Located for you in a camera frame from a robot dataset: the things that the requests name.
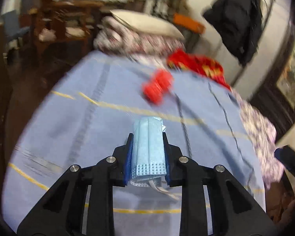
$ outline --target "cushion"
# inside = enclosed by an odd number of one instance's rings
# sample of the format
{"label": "cushion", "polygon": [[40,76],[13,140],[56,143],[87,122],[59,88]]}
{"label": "cushion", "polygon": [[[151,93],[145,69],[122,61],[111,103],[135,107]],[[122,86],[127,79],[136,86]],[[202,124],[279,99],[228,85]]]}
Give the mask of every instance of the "cushion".
{"label": "cushion", "polygon": [[182,33],[166,20],[135,11],[111,10],[111,13],[116,20],[133,31],[184,39]]}

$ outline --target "black jacket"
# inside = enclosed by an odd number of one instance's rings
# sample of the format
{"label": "black jacket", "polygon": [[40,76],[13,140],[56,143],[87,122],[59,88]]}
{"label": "black jacket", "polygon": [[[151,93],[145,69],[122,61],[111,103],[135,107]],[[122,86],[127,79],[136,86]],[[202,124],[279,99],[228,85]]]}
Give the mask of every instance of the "black jacket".
{"label": "black jacket", "polygon": [[250,62],[262,33],[260,0],[217,0],[203,17],[242,66]]}

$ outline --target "silver screw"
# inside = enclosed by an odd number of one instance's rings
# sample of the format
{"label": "silver screw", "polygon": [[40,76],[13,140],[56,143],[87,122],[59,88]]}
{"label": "silver screw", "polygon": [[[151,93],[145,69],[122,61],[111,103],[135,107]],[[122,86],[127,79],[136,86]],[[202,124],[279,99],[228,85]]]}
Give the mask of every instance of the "silver screw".
{"label": "silver screw", "polygon": [[179,158],[179,161],[180,161],[181,163],[187,163],[188,160],[189,160],[189,159],[188,159],[186,156],[181,156],[181,157]]}
{"label": "silver screw", "polygon": [[109,163],[113,163],[116,161],[116,158],[114,156],[109,156],[109,157],[107,157],[106,161]]}
{"label": "silver screw", "polygon": [[70,170],[71,170],[72,172],[76,172],[76,171],[79,170],[79,166],[78,166],[78,165],[72,165],[72,166],[70,167]]}
{"label": "silver screw", "polygon": [[217,172],[224,172],[225,171],[225,168],[222,165],[217,165],[215,167],[215,169],[216,169]]}

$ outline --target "blue surgical mask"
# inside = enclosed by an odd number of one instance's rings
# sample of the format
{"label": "blue surgical mask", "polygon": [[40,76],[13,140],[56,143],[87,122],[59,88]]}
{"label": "blue surgical mask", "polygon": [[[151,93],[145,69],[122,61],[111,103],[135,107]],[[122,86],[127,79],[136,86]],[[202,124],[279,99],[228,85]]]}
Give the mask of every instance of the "blue surgical mask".
{"label": "blue surgical mask", "polygon": [[144,117],[134,123],[131,184],[149,187],[149,180],[153,180],[158,185],[166,175],[164,130],[159,117]]}

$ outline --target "black device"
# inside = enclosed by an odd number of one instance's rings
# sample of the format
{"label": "black device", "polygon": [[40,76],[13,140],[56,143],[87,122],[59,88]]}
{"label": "black device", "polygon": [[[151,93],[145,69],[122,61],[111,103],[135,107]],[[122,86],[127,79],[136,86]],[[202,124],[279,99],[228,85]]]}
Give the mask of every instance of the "black device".
{"label": "black device", "polygon": [[[133,134],[126,145],[95,166],[72,165],[45,193],[18,227],[19,236],[82,236],[83,211],[91,185],[86,235],[114,236],[112,187],[130,177]],[[208,168],[182,155],[163,133],[170,187],[182,186],[180,236],[208,235],[205,196],[209,194],[213,234],[271,235],[274,224],[246,189],[222,165]]]}

